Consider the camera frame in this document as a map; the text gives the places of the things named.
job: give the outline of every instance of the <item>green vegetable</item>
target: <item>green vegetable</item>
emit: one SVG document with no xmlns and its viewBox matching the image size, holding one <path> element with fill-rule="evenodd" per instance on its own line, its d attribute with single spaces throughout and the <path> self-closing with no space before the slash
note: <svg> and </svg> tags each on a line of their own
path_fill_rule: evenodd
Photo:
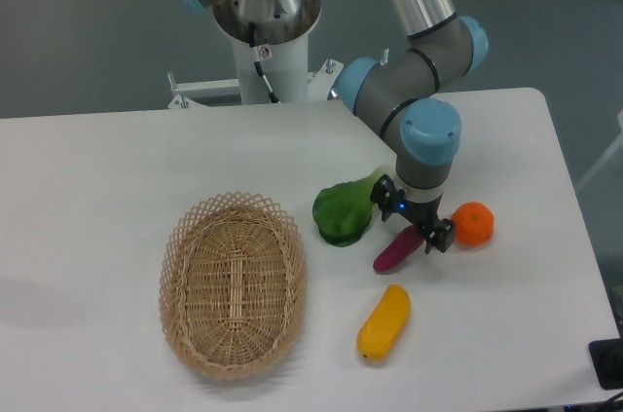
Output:
<svg viewBox="0 0 623 412">
<path fill-rule="evenodd" d="M 348 246 L 361 239 L 372 220 L 372 188 L 387 172 L 385 167 L 379 167 L 365 178 L 338 183 L 318 193 L 311 212 L 325 241 L 334 246 Z"/>
</svg>

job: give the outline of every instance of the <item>gray floor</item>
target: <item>gray floor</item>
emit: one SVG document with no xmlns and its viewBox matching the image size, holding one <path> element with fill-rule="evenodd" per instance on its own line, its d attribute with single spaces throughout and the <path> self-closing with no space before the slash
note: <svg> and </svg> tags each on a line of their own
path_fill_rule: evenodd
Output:
<svg viewBox="0 0 623 412">
<path fill-rule="evenodd" d="M 322 0 L 310 68 L 405 49 L 389 0 Z M 530 86 L 547 97 L 573 181 L 620 133 L 623 0 L 454 0 L 491 51 L 450 90 Z M 179 82 L 235 76 L 211 15 L 176 0 L 0 0 L 0 118 L 164 108 Z M 623 164 L 580 196 L 606 285 L 623 283 Z"/>
</svg>

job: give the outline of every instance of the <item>plastic fruit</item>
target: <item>plastic fruit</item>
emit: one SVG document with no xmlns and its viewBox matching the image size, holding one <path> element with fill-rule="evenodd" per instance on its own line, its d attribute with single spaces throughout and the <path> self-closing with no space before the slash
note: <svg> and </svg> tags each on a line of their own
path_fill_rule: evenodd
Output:
<svg viewBox="0 0 623 412">
<path fill-rule="evenodd" d="M 494 215 L 482 203 L 465 203 L 451 218 L 457 225 L 455 240 L 459 243 L 478 246 L 494 235 Z"/>
<path fill-rule="evenodd" d="M 411 312 L 409 294 L 390 285 L 357 335 L 357 349 L 371 360 L 383 360 L 407 325 Z"/>
</svg>

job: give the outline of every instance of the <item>toy vegetable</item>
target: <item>toy vegetable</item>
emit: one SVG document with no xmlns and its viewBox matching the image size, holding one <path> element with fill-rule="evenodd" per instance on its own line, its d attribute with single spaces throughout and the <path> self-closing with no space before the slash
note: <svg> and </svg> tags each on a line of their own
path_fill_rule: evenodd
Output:
<svg viewBox="0 0 623 412">
<path fill-rule="evenodd" d="M 384 359 L 402 333 L 411 300 L 400 285 L 390 285 L 357 335 L 357 349 L 371 360 Z"/>
<path fill-rule="evenodd" d="M 423 242 L 424 237 L 413 225 L 410 225 L 377 256 L 372 267 L 379 273 L 389 271 L 418 249 Z"/>
<path fill-rule="evenodd" d="M 338 183 L 318 193 L 311 212 L 325 241 L 348 246 L 361 239 L 372 220 L 372 188 L 385 172 L 378 168 L 365 178 Z"/>
</svg>

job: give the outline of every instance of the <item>toy orange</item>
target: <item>toy orange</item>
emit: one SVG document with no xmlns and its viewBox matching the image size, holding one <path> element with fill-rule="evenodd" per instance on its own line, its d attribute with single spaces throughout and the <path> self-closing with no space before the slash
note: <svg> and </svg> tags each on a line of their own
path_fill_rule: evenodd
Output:
<svg viewBox="0 0 623 412">
<path fill-rule="evenodd" d="M 452 220 L 457 224 L 455 239 L 459 243 L 478 246 L 494 235 L 494 215 L 481 203 L 465 203 L 452 214 Z"/>
</svg>

